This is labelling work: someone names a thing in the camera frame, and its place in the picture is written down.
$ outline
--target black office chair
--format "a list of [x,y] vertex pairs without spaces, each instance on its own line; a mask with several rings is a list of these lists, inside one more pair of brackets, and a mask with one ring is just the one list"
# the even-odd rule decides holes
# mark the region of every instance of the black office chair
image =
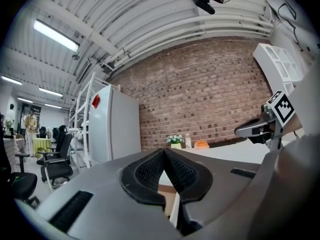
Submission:
[[55,140],[54,143],[56,143],[58,141],[58,136],[59,136],[58,128],[53,128],[52,129],[52,138]]
[[59,187],[54,184],[55,179],[65,178],[69,181],[69,176],[74,173],[68,163],[70,158],[67,157],[72,137],[71,134],[65,135],[60,152],[49,152],[51,154],[58,153],[60,158],[45,160],[44,166],[41,166],[41,179],[43,182],[48,181],[51,190]]
[[64,142],[65,136],[66,136],[65,131],[59,132],[56,147],[48,147],[48,149],[50,149],[51,152],[38,151],[38,154],[43,155],[43,158],[37,160],[36,164],[40,165],[40,166],[44,166],[45,161],[60,158],[60,149],[61,149],[61,146]]
[[24,158],[29,157],[29,154],[16,154],[16,157],[20,159],[20,170],[21,172],[11,172],[11,166],[4,144],[4,132],[0,127],[0,173],[2,177],[7,179],[8,184],[11,186],[12,194],[14,198],[21,199],[25,203],[31,205],[36,202],[40,203],[39,199],[34,196],[30,196],[34,193],[37,186],[37,175],[33,173],[25,172],[24,169]]
[[46,127],[42,126],[39,130],[39,133],[40,133],[40,136],[39,138],[43,138],[45,139],[47,137],[47,134],[46,134]]

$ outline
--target black mesh pad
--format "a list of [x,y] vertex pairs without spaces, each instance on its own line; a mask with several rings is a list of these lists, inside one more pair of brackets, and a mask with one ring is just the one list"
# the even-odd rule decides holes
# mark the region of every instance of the black mesh pad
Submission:
[[213,183],[211,172],[203,165],[171,149],[160,148],[125,167],[120,177],[121,185],[137,202],[165,208],[165,197],[158,194],[163,171],[179,193],[182,204],[202,199]]

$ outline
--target person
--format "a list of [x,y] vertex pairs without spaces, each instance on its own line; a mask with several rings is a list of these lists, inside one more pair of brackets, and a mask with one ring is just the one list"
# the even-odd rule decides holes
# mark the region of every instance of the person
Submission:
[[10,128],[10,131],[12,131],[12,132],[13,132],[13,129],[14,129],[15,116],[16,116],[14,108],[15,108],[15,105],[10,104],[10,109],[6,112],[6,115],[5,115],[5,119],[12,121],[12,127]]
[[34,156],[34,145],[33,140],[36,138],[36,129],[37,129],[37,118],[34,115],[35,110],[30,109],[30,114],[25,116],[25,140],[28,146],[29,154],[31,157]]
[[20,134],[25,137],[26,135],[26,125],[25,125],[26,116],[25,113],[22,112],[21,121],[20,121]]

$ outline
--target bottle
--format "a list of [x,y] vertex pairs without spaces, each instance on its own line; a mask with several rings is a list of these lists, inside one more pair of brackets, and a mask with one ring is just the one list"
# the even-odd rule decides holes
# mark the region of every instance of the bottle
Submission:
[[184,140],[185,140],[185,148],[188,150],[191,149],[192,145],[191,145],[191,138],[190,138],[189,133],[185,134]]

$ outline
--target corrugated metal ceiling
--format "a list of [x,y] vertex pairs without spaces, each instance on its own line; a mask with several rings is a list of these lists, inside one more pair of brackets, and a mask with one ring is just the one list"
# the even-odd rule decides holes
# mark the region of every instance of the corrugated metal ceiling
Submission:
[[[217,14],[242,13],[258,18],[264,13],[266,2],[231,0],[214,6]],[[100,63],[150,31],[202,14],[192,0],[31,0],[20,10],[8,33],[0,71],[22,81],[23,85],[17,86],[19,96],[68,108],[82,87],[76,77],[87,58]],[[79,43],[79,59],[74,60],[74,52],[35,31],[36,19]],[[62,93],[63,98],[40,92],[38,87]]]

